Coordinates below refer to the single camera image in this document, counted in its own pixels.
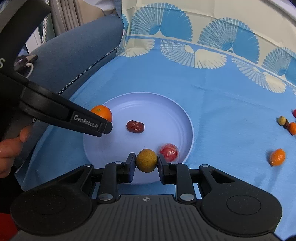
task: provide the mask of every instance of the yellow fruit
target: yellow fruit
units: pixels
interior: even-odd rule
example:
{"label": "yellow fruit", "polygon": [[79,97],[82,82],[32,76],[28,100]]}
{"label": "yellow fruit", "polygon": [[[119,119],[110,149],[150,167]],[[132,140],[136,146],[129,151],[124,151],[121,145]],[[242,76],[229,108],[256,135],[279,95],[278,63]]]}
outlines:
{"label": "yellow fruit", "polygon": [[136,166],[142,172],[152,172],[157,166],[157,155],[150,149],[143,149],[136,158]]}
{"label": "yellow fruit", "polygon": [[280,116],[278,118],[278,123],[279,123],[280,126],[283,126],[286,123],[286,118],[283,117],[283,116]]}

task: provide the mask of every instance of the orange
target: orange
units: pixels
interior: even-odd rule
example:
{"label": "orange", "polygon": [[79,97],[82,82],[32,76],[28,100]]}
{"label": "orange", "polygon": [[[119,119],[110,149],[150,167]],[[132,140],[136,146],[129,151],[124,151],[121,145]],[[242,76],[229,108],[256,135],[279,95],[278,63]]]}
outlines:
{"label": "orange", "polygon": [[289,132],[291,133],[291,135],[296,135],[296,123],[290,123]]}
{"label": "orange", "polygon": [[275,150],[269,158],[269,163],[272,166],[279,166],[281,165],[286,158],[286,154],[283,149]]}
{"label": "orange", "polygon": [[91,109],[91,112],[99,115],[100,117],[103,117],[109,122],[112,122],[112,112],[108,107],[104,105],[95,106],[94,108]]}

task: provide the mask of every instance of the zipper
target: zipper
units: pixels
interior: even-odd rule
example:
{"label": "zipper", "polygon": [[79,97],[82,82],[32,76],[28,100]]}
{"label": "zipper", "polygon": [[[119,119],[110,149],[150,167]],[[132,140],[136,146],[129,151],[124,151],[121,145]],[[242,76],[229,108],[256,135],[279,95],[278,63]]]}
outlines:
{"label": "zipper", "polygon": [[112,49],[110,52],[106,53],[104,56],[102,56],[100,59],[98,59],[96,62],[94,62],[90,67],[88,67],[86,70],[84,70],[83,72],[81,72],[79,75],[77,75],[71,82],[69,82],[63,89],[60,90],[59,93],[57,93],[58,95],[62,94],[66,89],[68,89],[73,83],[75,83],[76,80],[78,80],[81,76],[83,76],[87,71],[89,71],[92,67],[94,67],[97,63],[99,63],[102,59],[106,58],[109,54],[111,54],[113,51],[115,51],[118,48],[115,47],[114,49]]}

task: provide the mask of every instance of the red fruit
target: red fruit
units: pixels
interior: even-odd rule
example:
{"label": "red fruit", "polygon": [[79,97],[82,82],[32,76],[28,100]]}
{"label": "red fruit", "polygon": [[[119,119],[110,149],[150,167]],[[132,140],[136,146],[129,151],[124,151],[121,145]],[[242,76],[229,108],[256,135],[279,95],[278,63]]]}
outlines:
{"label": "red fruit", "polygon": [[165,144],[160,148],[159,154],[163,154],[167,162],[172,162],[177,159],[179,150],[173,144]]}
{"label": "red fruit", "polygon": [[126,123],[126,128],[128,131],[133,133],[142,133],[144,131],[144,124],[142,122],[130,120]]}

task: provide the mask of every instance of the red date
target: red date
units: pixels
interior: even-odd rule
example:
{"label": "red date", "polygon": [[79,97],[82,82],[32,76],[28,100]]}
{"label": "red date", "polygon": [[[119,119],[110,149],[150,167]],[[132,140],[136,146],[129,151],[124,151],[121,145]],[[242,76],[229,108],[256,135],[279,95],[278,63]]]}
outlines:
{"label": "red date", "polygon": [[133,133],[142,133],[145,126],[142,122],[130,120],[128,123],[126,123],[126,128],[128,131]]}

